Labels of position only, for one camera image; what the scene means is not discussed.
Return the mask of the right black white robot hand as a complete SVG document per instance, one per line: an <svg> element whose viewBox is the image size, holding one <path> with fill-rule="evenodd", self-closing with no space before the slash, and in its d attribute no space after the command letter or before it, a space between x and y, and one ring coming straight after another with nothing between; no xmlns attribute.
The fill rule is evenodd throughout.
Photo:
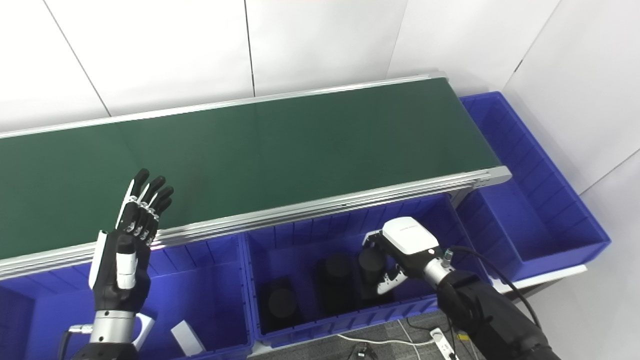
<svg viewBox="0 0 640 360"><path fill-rule="evenodd" d="M438 239L411 216L390 219L382 228L366 233L362 250L372 249L375 260L381 260L381 275L374 275L375 294L382 296L407 279L425 280L431 262L440 261L443 251Z"/></svg>

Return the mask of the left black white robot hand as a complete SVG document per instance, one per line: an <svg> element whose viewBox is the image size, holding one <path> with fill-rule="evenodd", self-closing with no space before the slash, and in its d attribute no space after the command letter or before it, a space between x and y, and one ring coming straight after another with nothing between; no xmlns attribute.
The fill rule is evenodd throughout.
<svg viewBox="0 0 640 360"><path fill-rule="evenodd" d="M142 168L130 181L110 231L99 230L88 285L96 312L138 313L149 294L148 266L162 214L174 188Z"/></svg>

